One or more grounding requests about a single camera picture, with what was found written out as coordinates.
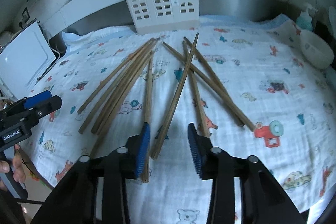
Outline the person's left hand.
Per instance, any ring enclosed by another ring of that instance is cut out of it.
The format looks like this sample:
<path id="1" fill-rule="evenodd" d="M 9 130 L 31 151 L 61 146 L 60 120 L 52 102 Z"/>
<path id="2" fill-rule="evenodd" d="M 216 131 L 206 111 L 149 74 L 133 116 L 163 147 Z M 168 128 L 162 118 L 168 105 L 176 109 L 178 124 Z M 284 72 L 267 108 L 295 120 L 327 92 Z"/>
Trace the person's left hand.
<path id="1" fill-rule="evenodd" d="M 14 167 L 14 174 L 13 174 L 14 180 L 19 183 L 24 183 L 26 180 L 26 174 L 23 169 L 23 160 L 19 152 L 20 148 L 21 147 L 19 144 L 16 144 L 14 146 L 15 155 L 13 157 L 11 164 L 9 164 L 6 161 L 1 160 L 0 173 L 9 173 L 9 171 L 11 170 L 11 166 L 13 166 Z"/>

